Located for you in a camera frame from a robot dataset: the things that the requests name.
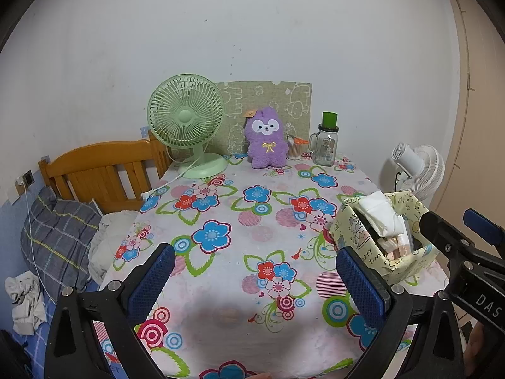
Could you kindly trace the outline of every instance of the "glass jar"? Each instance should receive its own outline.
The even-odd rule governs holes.
[[[338,143],[338,127],[326,128],[319,124],[319,132],[311,134],[309,151],[317,165],[331,167],[335,162]]]

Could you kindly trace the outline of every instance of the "fan base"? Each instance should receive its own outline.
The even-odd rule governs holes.
[[[179,174],[188,179],[208,178],[223,172],[228,166],[228,161],[219,154],[204,153],[200,160],[188,169],[194,157],[179,167]]]

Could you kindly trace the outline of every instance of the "cotton swab container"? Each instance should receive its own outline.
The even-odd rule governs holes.
[[[304,147],[309,143],[304,139],[293,137],[292,135],[286,135],[288,152],[287,158],[292,160],[298,160],[301,158],[301,153],[304,151]]]

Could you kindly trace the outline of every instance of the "fan grille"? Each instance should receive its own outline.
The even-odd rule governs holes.
[[[223,120],[223,97],[207,78],[175,75],[161,83],[147,106],[147,122],[163,144],[193,148],[208,142]]]
[[[411,192],[419,200],[425,200],[433,195],[442,182],[445,172],[443,158],[431,145],[420,145],[413,149],[424,161],[421,174],[405,180],[401,191]]]

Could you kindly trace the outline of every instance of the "tissue box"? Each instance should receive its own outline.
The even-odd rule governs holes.
[[[388,260],[380,252],[377,244],[358,219],[353,207],[360,197],[350,197],[343,201],[330,229],[330,234],[337,247],[351,247],[365,264],[376,270],[389,284],[398,283],[409,276],[426,268],[438,255],[436,249],[419,230],[419,218],[428,209],[409,192],[394,192],[385,194],[391,201],[393,210],[408,219],[412,235],[423,245],[405,257]]]

